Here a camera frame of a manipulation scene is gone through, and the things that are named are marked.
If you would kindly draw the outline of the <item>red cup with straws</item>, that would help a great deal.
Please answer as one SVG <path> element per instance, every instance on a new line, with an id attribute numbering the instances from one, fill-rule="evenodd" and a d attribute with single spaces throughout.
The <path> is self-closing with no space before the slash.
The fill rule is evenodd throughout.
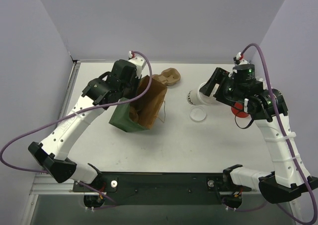
<path id="1" fill-rule="evenodd" d="M 231 107 L 232 113 L 239 118 L 247 118 L 249 115 L 244 112 L 243 105 L 236 102 L 233 107 Z"/>

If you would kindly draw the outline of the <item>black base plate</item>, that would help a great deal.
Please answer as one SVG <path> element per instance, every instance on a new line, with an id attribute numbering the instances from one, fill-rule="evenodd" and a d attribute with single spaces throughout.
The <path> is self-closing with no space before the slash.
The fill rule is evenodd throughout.
<path id="1" fill-rule="evenodd" d="M 250 188 L 233 185 L 221 172 L 101 172 L 91 184 L 75 181 L 85 206 L 218 205 Z"/>

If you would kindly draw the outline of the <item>aluminium rail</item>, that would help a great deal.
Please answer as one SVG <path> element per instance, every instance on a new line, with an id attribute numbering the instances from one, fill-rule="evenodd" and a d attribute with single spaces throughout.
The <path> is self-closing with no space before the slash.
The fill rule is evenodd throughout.
<path id="1" fill-rule="evenodd" d="M 137 189 L 142 188 L 167 188 L 186 190 L 194 187 L 202 187 L 209 190 L 208 181 L 214 181 L 220 191 L 233 190 L 231 185 L 223 181 L 222 173 L 133 173 L 133 172 L 103 172 L 93 180 L 86 178 L 69 178 L 65 181 L 55 179 L 51 175 L 35 176 L 31 192 L 37 194 L 58 193 L 73 191 L 88 193 L 92 189 L 101 192 L 117 192 L 124 187 Z"/>

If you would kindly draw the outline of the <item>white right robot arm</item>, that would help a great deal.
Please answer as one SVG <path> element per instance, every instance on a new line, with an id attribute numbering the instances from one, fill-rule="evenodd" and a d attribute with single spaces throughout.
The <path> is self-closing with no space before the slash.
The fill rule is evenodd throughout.
<path id="1" fill-rule="evenodd" d="M 289 202 L 317 189 L 318 179 L 311 176 L 298 153 L 289 125 L 288 108 L 277 89 L 265 89 L 255 77 L 253 64 L 240 64 L 232 72 L 216 68 L 209 80 L 199 87 L 199 95 L 213 96 L 233 107 L 243 106 L 245 113 L 260 129 L 269 150 L 274 171 L 251 170 L 242 165 L 224 169 L 224 181 L 231 187 L 245 186 L 261 192 L 266 201 Z"/>

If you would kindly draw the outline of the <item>translucent plastic lid on table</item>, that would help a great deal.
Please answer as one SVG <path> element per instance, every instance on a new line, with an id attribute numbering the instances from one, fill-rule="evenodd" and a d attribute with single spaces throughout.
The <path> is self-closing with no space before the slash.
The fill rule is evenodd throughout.
<path id="1" fill-rule="evenodd" d="M 206 119 L 207 113 L 200 106 L 193 106 L 189 110 L 189 117 L 194 122 L 202 122 Z"/>

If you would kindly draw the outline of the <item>green paper bag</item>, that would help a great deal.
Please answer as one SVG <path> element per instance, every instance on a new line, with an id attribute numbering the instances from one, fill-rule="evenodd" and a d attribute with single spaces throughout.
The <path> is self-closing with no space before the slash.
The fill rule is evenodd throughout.
<path id="1" fill-rule="evenodd" d="M 121 104 L 115 108 L 109 124 L 127 133 L 151 129 L 158 118 L 166 92 L 167 87 L 153 79 L 145 95 L 133 102 Z M 130 107 L 143 110 L 144 122 L 142 124 L 130 119 Z"/>

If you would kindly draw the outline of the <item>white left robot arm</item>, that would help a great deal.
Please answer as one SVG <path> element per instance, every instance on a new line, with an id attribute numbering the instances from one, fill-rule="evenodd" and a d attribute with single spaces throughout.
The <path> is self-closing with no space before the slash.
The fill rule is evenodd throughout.
<path id="1" fill-rule="evenodd" d="M 110 105 L 137 99 L 142 70 L 146 58 L 134 51 L 128 60 L 117 60 L 112 70 L 88 82 L 81 96 L 56 129 L 41 142 L 32 142 L 29 152 L 36 161 L 58 182 L 68 179 L 84 182 L 91 191 L 101 187 L 101 173 L 92 165 L 84 165 L 68 158 L 75 142 L 88 126 Z"/>

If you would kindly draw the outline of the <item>brown cardboard cup carrier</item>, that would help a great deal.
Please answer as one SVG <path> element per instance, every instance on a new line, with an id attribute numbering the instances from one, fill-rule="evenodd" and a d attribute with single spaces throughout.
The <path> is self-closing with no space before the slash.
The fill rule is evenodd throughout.
<path id="1" fill-rule="evenodd" d="M 144 122 L 143 110 L 130 107 L 129 117 L 133 122 L 142 124 Z"/>
<path id="2" fill-rule="evenodd" d="M 172 86 L 181 80 L 181 75 L 177 69 L 168 68 L 158 75 L 153 75 L 152 78 L 166 86 Z"/>

